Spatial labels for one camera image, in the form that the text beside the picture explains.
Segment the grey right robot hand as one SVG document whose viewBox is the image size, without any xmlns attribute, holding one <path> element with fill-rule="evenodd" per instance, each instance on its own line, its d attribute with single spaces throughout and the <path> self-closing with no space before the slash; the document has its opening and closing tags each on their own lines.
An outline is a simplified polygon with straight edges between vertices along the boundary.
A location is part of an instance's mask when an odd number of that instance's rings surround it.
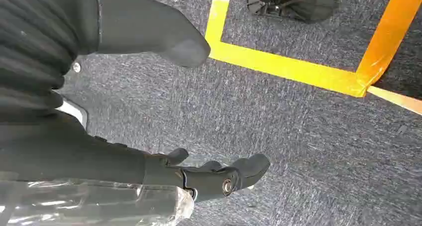
<svg viewBox="0 0 422 226">
<path fill-rule="evenodd" d="M 57 90 L 80 55 L 153 52 L 197 67 L 210 51 L 179 10 L 156 0 L 0 0 L 1 171 L 24 181 L 177 186 L 198 202 L 256 184 L 270 167 L 263 154 L 183 167 L 183 148 L 150 154 L 110 143 L 59 111 Z"/>
</svg>

